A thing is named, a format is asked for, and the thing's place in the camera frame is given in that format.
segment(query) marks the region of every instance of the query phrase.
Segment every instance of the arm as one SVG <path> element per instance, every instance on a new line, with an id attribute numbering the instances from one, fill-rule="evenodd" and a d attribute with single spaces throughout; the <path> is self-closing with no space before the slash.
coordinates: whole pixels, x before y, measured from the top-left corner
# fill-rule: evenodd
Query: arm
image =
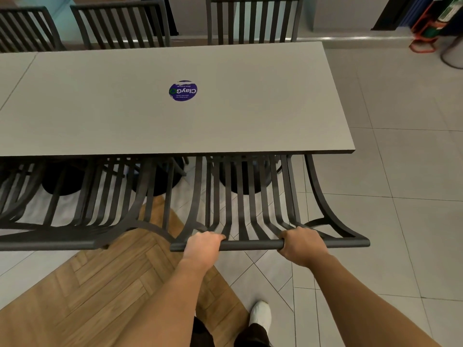
<path id="1" fill-rule="evenodd" d="M 330 255 L 315 230 L 298 227 L 281 237 L 281 255 L 312 271 L 347 347 L 439 346 Z"/>
<path id="2" fill-rule="evenodd" d="M 209 231 L 190 237 L 171 278 L 136 313 L 114 347 L 188 347 L 201 282 L 223 239 Z"/>

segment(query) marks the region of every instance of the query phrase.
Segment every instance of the person's right arm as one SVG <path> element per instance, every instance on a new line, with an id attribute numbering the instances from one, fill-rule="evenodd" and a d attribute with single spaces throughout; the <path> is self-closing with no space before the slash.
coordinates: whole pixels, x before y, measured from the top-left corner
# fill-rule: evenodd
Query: person's right arm
<path id="1" fill-rule="evenodd" d="M 281 238 L 280 254 L 312 271 L 347 347 L 439 346 L 330 255 L 315 230 L 298 227 L 283 231 Z"/>

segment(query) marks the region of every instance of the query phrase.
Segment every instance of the person's left arm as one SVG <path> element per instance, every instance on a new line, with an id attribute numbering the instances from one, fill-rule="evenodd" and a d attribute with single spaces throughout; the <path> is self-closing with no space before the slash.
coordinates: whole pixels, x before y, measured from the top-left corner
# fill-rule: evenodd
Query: person's left arm
<path id="1" fill-rule="evenodd" d="M 223 239 L 209 231 L 190 237 L 171 278 L 136 313 L 114 347 L 188 347 L 201 282 Z"/>

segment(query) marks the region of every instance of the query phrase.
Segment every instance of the person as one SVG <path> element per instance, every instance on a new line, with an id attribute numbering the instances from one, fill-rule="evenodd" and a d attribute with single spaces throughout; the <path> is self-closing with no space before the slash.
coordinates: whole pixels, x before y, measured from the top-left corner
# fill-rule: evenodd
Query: person
<path id="1" fill-rule="evenodd" d="M 298 227 L 281 232 L 279 252 L 286 259 L 310 269 L 330 307 L 347 347 L 439 346 L 410 319 L 356 279 L 331 254 L 312 229 Z M 214 346 L 195 306 L 201 281 L 218 258 L 224 235 L 205 232 L 190 237 L 172 277 L 136 313 L 115 347 Z M 258 302 L 250 326 L 241 332 L 235 347 L 269 346 L 270 307 Z"/>

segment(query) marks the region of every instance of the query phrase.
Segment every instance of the forearm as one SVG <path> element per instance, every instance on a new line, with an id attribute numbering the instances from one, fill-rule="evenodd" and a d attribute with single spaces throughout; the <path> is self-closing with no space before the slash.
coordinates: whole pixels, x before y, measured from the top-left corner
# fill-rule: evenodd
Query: forearm
<path id="1" fill-rule="evenodd" d="M 324 255 L 309 266 L 347 347 L 439 346 L 392 305 Z"/>
<path id="2" fill-rule="evenodd" d="M 115 347 L 187 347 L 205 272 L 182 260 L 172 277 L 126 326 Z"/>

